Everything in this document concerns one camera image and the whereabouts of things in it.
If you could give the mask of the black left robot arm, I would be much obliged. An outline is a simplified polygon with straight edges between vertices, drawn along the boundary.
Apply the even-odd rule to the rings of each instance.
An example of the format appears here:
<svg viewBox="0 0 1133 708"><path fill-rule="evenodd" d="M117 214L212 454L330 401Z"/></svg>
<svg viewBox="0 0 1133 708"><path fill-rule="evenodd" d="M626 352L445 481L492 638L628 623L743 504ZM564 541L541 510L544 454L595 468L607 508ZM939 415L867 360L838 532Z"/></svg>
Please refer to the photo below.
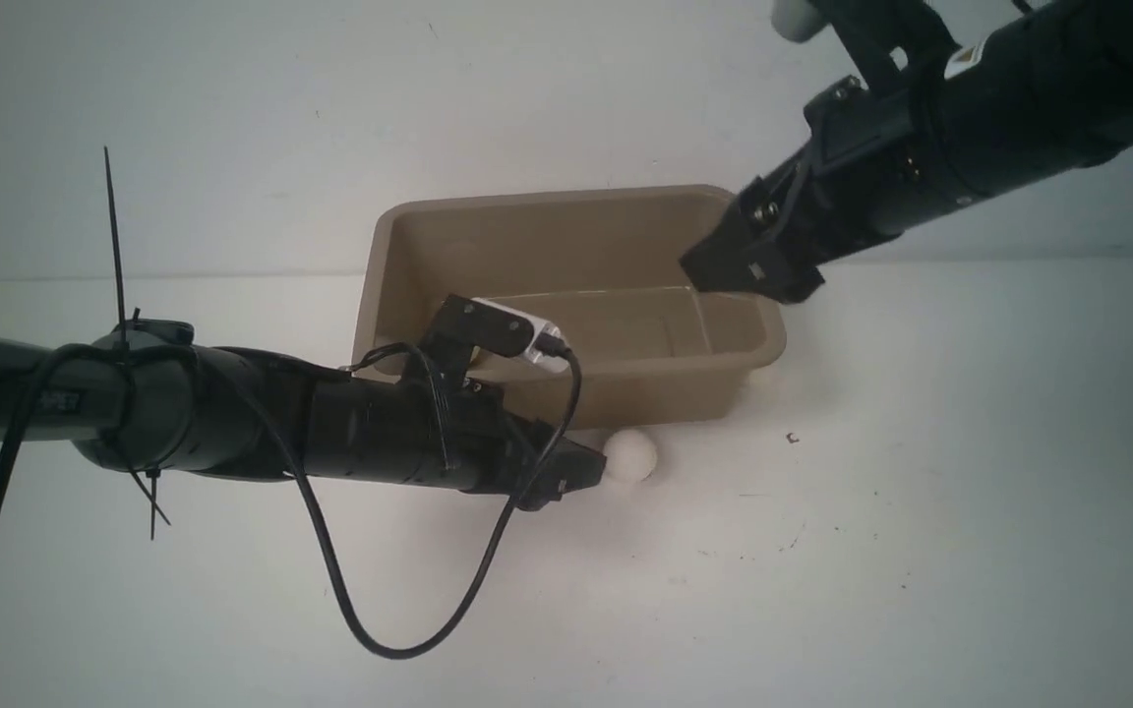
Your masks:
<svg viewBox="0 0 1133 708"><path fill-rule="evenodd" d="M288 355L195 346L191 326L140 319L97 341L107 358L63 362L40 392L29 441L69 441L117 472L181 470L233 481L288 481L284 440L314 478L517 495L539 510L597 487L604 457L559 441L550 423L506 412L489 384L448 389L441 434L423 372L358 378Z"/></svg>

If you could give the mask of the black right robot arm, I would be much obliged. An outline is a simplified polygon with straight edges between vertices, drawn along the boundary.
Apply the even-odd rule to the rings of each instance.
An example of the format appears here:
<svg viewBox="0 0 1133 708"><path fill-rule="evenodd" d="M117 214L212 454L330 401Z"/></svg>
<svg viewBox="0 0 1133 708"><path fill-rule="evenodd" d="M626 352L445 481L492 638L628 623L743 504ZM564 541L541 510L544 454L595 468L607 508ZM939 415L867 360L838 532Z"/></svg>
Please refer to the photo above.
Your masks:
<svg viewBox="0 0 1133 708"><path fill-rule="evenodd" d="M1133 148L1133 1L1022 5L961 45L925 1L777 1L857 72L806 104L806 146L730 202L680 265L701 295L800 304L823 265Z"/></svg>

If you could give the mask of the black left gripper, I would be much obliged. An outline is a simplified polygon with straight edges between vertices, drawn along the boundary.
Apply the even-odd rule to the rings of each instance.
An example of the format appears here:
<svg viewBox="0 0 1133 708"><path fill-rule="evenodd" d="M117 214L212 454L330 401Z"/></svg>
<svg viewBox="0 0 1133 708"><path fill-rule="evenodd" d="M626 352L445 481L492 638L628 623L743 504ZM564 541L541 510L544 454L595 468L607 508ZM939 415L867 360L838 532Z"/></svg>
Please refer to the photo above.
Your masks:
<svg viewBox="0 0 1133 708"><path fill-rule="evenodd" d="M607 457L571 440L536 462L553 427L508 413L497 395L455 394L446 423L442 446L435 406L418 383L320 384L306 429L306 474L480 495L508 495L517 484L517 509L527 512L602 481Z"/></svg>

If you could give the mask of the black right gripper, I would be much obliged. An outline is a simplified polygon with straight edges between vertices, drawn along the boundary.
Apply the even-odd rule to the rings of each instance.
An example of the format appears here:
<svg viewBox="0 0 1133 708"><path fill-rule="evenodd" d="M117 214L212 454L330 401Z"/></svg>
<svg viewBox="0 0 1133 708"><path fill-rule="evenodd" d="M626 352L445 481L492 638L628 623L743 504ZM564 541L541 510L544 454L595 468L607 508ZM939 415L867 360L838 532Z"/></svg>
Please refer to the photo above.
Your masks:
<svg viewBox="0 0 1133 708"><path fill-rule="evenodd" d="M818 266L971 204L935 121L938 78L889 94L838 82L806 105L806 146L759 176L679 259L700 295L806 302Z"/></svg>

